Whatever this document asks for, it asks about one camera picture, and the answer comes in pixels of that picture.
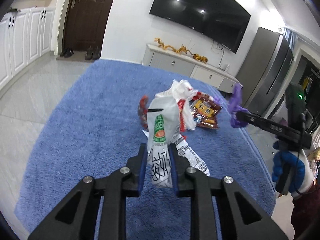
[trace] blue curtain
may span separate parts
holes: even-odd
[[[292,30],[284,28],[283,36],[289,42],[289,48],[291,49],[291,51],[293,51],[294,45],[298,39],[298,34],[293,32]]]

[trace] refrigerator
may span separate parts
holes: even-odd
[[[242,106],[263,116],[277,95],[292,60],[293,54],[285,37],[259,27],[236,76],[243,85]]]

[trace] blue towel surface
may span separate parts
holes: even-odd
[[[172,81],[187,79],[220,98],[218,130],[197,127],[187,142],[206,162],[210,176],[230,175],[268,213],[275,190],[260,153],[245,129],[230,125],[225,99],[201,81],[176,73],[111,60],[98,60],[52,112],[30,154],[15,214],[32,231],[85,175],[100,178],[123,167],[147,138],[137,116],[143,95],[154,98]],[[189,239],[190,200],[172,189],[156,189],[147,167],[140,198],[127,199],[127,239]]]

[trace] tv screen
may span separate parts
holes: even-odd
[[[154,0],[150,14],[194,29],[234,53],[250,19],[235,0]]]

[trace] shoe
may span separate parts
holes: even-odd
[[[101,57],[101,49],[99,49],[99,47],[97,47],[96,49],[94,49],[93,51],[93,55],[92,55],[92,59],[97,60]]]
[[[65,48],[62,50],[62,52],[60,53],[60,57],[64,57],[64,55],[67,53],[69,48]]]
[[[89,49],[87,49],[87,53],[85,54],[85,60],[92,59],[92,55],[93,55],[93,48],[91,48],[90,46]]]
[[[64,57],[71,57],[73,55],[73,49],[68,48],[67,52],[64,54]]]

